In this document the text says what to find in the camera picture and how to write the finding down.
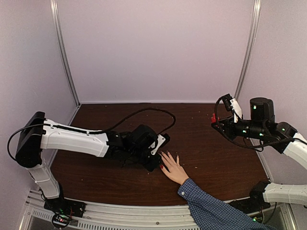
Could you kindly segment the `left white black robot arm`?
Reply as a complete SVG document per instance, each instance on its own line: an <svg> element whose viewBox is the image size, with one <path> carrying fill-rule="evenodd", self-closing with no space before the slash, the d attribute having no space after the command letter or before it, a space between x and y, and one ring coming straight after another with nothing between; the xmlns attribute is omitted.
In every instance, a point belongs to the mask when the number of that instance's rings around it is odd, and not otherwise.
<svg viewBox="0 0 307 230"><path fill-rule="evenodd" d="M166 137L146 125L139 125L131 132L95 131L56 123L46 119L43 112L36 112L19 133L15 160L29 171L59 213L69 209L69 202L63 198L60 184L42 160L42 150L67 150L110 160L133 160L151 172L161 162L157 151L167 142Z"/></svg>

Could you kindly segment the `pale hand with long nails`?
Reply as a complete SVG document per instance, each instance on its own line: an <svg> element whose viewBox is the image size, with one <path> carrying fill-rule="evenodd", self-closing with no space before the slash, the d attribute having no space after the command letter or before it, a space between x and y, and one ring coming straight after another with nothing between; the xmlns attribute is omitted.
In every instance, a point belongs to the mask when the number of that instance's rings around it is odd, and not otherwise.
<svg viewBox="0 0 307 230"><path fill-rule="evenodd" d="M167 178L179 185L184 184L184 182L189 179L189 176L180 165L180 158L178 155L176 156L176 159L174 159L168 151L167 153L161 152L160 156L162 159L160 169Z"/></svg>

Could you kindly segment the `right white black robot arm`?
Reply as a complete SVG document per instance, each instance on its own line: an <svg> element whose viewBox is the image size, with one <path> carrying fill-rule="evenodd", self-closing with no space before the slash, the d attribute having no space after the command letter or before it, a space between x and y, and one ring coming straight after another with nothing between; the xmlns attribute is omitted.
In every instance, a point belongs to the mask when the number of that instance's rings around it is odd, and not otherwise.
<svg viewBox="0 0 307 230"><path fill-rule="evenodd" d="M274 148L293 159L302 167L307 166L307 141L287 122L275 122L271 99L256 97L249 101L250 119L243 118L242 110L231 95L221 96L214 107L211 126L229 142L246 149ZM289 203L306 206L306 185L285 185L259 182L246 200L249 211L257 211L264 203Z"/></svg>

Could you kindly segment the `blue checked shirt forearm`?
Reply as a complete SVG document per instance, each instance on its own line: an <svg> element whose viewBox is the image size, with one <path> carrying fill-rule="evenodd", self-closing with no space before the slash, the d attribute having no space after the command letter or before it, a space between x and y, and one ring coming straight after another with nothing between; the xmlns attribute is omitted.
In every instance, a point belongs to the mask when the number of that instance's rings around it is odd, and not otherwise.
<svg viewBox="0 0 307 230"><path fill-rule="evenodd" d="M275 229L253 221L244 212L204 192L192 179L187 179L177 193L187 201L190 215L202 230Z"/></svg>

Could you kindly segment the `red nail polish bottle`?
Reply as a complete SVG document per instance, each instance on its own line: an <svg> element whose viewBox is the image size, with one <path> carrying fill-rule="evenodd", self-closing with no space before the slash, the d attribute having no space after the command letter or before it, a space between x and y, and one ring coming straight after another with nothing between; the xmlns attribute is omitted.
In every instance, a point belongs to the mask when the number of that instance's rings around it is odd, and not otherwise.
<svg viewBox="0 0 307 230"><path fill-rule="evenodd" d="M215 124L217 121L219 121L219 117L217 117L216 115L215 115L215 113L213 113L212 114L212 117L211 117L211 123L212 124Z"/></svg>

